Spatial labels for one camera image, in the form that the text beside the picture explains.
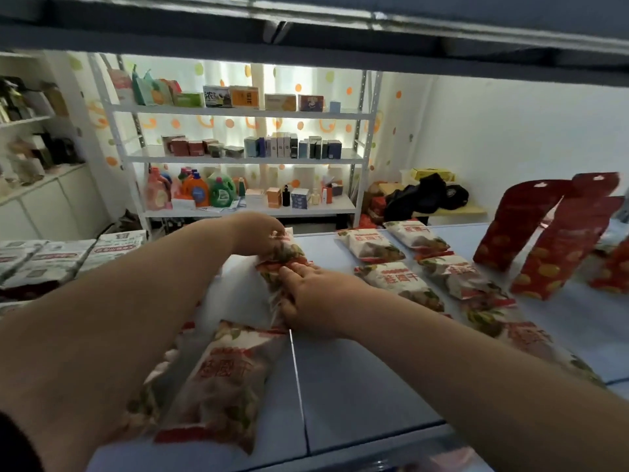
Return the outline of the person's right forearm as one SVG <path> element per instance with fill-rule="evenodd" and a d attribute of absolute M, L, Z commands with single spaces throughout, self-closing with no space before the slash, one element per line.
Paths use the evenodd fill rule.
<path fill-rule="evenodd" d="M 340 331 L 404 379 L 496 472 L 629 472 L 629 402 L 369 286 Z"/>

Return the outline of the grey metal shelf board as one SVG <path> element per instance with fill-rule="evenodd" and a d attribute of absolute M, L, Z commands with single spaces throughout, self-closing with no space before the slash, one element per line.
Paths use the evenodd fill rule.
<path fill-rule="evenodd" d="M 629 88 L 629 0 L 0 0 L 0 48 Z"/>

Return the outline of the black sleeve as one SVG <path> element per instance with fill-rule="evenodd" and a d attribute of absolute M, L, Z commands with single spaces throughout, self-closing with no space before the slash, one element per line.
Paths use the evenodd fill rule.
<path fill-rule="evenodd" d="M 45 472 L 27 436 L 0 412 L 0 472 Z"/>

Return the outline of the pile of white grey packets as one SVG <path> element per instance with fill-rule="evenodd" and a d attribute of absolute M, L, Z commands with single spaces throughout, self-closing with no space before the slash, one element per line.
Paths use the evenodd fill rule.
<path fill-rule="evenodd" d="M 0 303 L 32 301 L 143 246 L 146 230 L 49 242 L 0 282 Z"/>

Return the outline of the white wall cabinet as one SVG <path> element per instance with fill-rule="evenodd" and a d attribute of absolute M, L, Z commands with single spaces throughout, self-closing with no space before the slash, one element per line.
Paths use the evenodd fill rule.
<path fill-rule="evenodd" d="M 83 72 L 66 52 L 0 48 L 0 88 L 14 84 L 0 92 L 0 241 L 96 238 L 120 212 Z"/>

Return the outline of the person's left forearm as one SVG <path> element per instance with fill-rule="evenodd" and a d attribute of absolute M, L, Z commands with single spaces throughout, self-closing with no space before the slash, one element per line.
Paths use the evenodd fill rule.
<path fill-rule="evenodd" d="M 115 428 L 231 256 L 225 218 L 195 222 L 0 320 L 0 412 L 45 472 L 83 472 Z"/>

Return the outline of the orange detergent bottle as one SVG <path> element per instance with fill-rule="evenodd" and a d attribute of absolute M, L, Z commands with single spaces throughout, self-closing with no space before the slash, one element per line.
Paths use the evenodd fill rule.
<path fill-rule="evenodd" d="M 182 183 L 183 194 L 192 198 L 196 207 L 210 205 L 208 184 L 201 178 L 200 173 L 193 169 Z"/>

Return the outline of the row of small perfume boxes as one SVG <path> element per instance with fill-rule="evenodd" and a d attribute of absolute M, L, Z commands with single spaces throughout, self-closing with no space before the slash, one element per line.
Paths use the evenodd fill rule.
<path fill-rule="evenodd" d="M 248 136 L 239 145 L 228 145 L 215 138 L 190 140 L 185 135 L 162 136 L 166 156 L 210 158 L 312 158 L 340 159 L 342 142 L 324 141 L 318 136 L 300 140 L 295 134 L 266 137 Z"/>

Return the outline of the yellow low table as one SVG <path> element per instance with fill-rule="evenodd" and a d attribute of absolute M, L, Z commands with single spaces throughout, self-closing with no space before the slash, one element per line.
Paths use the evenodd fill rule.
<path fill-rule="evenodd" d="M 483 207 L 468 203 L 453 210 L 440 208 L 431 214 L 414 212 L 411 217 L 421 220 L 428 226 L 445 226 L 483 223 L 488 220 L 488 213 Z"/>

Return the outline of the green detergent bottle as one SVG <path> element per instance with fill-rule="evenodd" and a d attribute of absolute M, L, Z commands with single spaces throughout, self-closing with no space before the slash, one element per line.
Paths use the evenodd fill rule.
<path fill-rule="evenodd" d="M 231 177 L 220 174 L 218 172 L 208 177 L 209 185 L 209 202 L 215 208 L 232 207 L 234 201 L 237 201 L 237 188 Z"/>

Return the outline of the row of colourful cartons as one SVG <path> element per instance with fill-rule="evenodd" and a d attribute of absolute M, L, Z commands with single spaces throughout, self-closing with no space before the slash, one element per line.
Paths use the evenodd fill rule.
<path fill-rule="evenodd" d="M 131 74 L 107 69 L 120 105 L 154 107 L 172 105 L 182 108 L 260 108 L 260 92 L 254 86 L 203 86 L 201 92 L 185 92 L 176 80 L 153 78 L 150 71 L 139 76 L 137 66 Z M 264 94 L 263 106 L 279 112 L 340 113 L 342 104 L 326 102 L 322 95 Z"/>

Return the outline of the black bag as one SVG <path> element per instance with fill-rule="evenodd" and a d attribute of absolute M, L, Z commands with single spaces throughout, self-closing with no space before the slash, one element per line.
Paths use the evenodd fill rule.
<path fill-rule="evenodd" d="M 468 190 L 460 184 L 444 182 L 432 175 L 387 196 L 384 222 L 411 220 L 414 212 L 431 214 L 440 208 L 457 209 L 467 205 L 469 199 Z"/>

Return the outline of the red orange print standing pouch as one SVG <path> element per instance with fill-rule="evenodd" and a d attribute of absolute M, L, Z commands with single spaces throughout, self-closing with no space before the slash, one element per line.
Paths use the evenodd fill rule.
<path fill-rule="evenodd" d="M 560 290 L 594 249 L 622 196 L 563 198 L 514 278 L 510 292 L 546 301 Z"/>
<path fill-rule="evenodd" d="M 598 275 L 588 285 L 610 293 L 629 294 L 629 236 L 609 254 Z"/>
<path fill-rule="evenodd" d="M 576 174 L 564 198 L 602 198 L 611 195 L 619 185 L 618 172 L 591 172 Z"/>
<path fill-rule="evenodd" d="M 505 272 L 538 229 L 546 214 L 570 191 L 572 182 L 522 182 L 505 191 L 473 256 L 476 264 Z"/>

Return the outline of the white fruit print snack packet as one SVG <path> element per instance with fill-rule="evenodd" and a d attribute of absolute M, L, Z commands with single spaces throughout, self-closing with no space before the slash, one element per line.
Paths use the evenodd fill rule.
<path fill-rule="evenodd" d="M 382 226 L 420 259 L 441 256 L 450 246 L 419 220 L 384 222 Z"/>
<path fill-rule="evenodd" d="M 354 274 L 368 285 L 406 298 L 438 313 L 444 313 L 444 302 L 437 293 L 404 262 L 367 264 L 354 268 Z"/>
<path fill-rule="evenodd" d="M 147 434 L 157 427 L 161 417 L 163 401 L 155 393 L 157 380 L 167 373 L 180 355 L 181 345 L 186 337 L 196 329 L 196 322 L 188 320 L 180 329 L 174 343 L 163 354 L 161 360 L 143 382 L 137 394 L 127 401 L 118 427 L 107 442 L 126 442 Z"/>
<path fill-rule="evenodd" d="M 600 376 L 586 362 L 554 341 L 544 329 L 526 319 L 515 299 L 478 297 L 462 301 L 460 308 L 469 325 L 476 331 L 606 388 Z"/>
<path fill-rule="evenodd" d="M 257 272 L 261 275 L 269 292 L 269 307 L 271 312 L 271 328 L 278 330 L 287 330 L 287 325 L 280 311 L 280 302 L 285 297 L 282 289 L 282 282 L 279 278 L 279 270 L 281 267 L 289 267 L 291 264 L 303 264 L 313 266 L 308 261 L 302 248 L 295 241 L 295 255 L 293 258 L 267 258 L 256 265 Z"/>
<path fill-rule="evenodd" d="M 405 260 L 405 254 L 380 229 L 341 229 L 338 239 L 361 262 L 383 264 Z"/>
<path fill-rule="evenodd" d="M 222 320 L 154 442 L 230 444 L 251 455 L 265 385 L 287 341 L 285 328 L 263 330 Z"/>
<path fill-rule="evenodd" d="M 440 283 L 447 293 L 461 301 L 475 298 L 508 298 L 507 293 L 473 263 L 451 250 L 415 256 L 426 274 Z"/>

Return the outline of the person's left hand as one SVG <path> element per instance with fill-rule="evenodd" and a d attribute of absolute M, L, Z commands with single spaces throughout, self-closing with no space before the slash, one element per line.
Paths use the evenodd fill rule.
<path fill-rule="evenodd" d="M 225 218 L 225 225 L 231 235 L 232 254 L 261 259 L 267 259 L 272 249 L 271 234 L 284 231 L 284 225 L 277 218 L 259 212 L 232 214 Z"/>

